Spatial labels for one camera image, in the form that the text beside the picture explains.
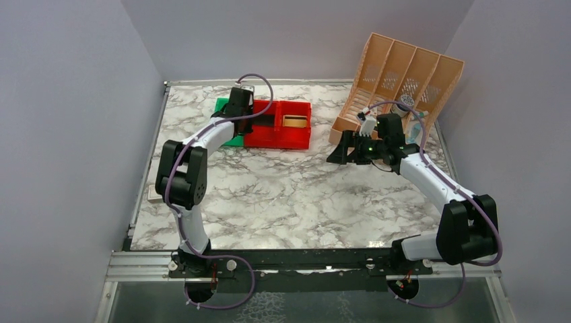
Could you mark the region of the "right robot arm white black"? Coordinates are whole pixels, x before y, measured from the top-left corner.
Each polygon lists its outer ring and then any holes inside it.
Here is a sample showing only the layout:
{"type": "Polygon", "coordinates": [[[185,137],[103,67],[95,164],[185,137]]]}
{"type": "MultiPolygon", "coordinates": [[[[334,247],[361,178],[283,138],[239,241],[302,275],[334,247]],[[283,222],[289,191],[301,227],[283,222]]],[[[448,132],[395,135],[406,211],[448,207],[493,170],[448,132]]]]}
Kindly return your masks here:
{"type": "Polygon", "coordinates": [[[487,195],[465,190],[436,167],[415,143],[407,144],[401,118],[381,114],[376,118],[361,113],[358,131],[343,131],[339,144],[328,156],[332,164],[369,165],[381,160],[392,172],[406,178],[441,212],[434,234],[395,240],[389,254],[390,268],[406,273],[416,261],[438,260],[455,265],[464,262],[480,266],[480,258],[501,259],[503,245],[498,232],[497,206],[487,195]]]}

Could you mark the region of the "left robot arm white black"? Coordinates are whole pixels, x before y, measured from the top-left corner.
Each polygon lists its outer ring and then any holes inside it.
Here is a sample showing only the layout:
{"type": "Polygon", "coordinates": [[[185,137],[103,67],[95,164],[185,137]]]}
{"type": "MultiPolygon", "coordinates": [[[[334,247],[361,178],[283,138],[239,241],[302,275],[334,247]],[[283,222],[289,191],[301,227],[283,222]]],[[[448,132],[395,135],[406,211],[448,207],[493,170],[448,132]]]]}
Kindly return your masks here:
{"type": "Polygon", "coordinates": [[[200,203],[207,188],[207,160],[224,143],[251,131],[244,119],[254,110],[254,87],[235,86],[227,103],[213,113],[208,123],[183,141],[168,140],[162,147],[155,190],[176,219],[180,244],[179,267],[195,276],[211,270],[210,240],[205,233],[200,203]]]}

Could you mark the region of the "red double plastic bin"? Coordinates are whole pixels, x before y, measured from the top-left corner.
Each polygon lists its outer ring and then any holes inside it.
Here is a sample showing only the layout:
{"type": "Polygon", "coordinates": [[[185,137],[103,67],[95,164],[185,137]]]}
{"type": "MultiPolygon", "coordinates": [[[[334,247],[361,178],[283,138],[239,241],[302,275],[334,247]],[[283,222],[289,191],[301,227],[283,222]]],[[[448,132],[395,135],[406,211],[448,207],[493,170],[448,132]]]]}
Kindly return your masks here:
{"type": "Polygon", "coordinates": [[[268,149],[305,150],[310,146],[312,104],[299,101],[274,101],[263,114],[275,116],[274,127],[257,127],[252,125],[252,132],[244,136],[245,147],[268,149]],[[303,129],[282,126],[284,115],[306,116],[308,126],[303,129]]]}

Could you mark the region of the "green plastic bin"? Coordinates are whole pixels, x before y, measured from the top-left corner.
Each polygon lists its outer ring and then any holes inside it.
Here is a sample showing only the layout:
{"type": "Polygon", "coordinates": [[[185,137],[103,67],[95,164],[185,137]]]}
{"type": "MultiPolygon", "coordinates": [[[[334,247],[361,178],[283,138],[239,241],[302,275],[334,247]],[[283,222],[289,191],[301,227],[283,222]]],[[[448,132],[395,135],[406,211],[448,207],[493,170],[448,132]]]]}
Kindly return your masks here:
{"type": "MultiPolygon", "coordinates": [[[[228,98],[218,98],[215,102],[214,112],[222,112],[223,107],[228,103],[228,98]]],[[[244,136],[236,135],[234,136],[233,124],[231,122],[223,122],[216,126],[216,129],[220,132],[218,137],[220,139],[225,139],[226,141],[222,143],[222,146],[228,147],[245,147],[244,136]]]]}

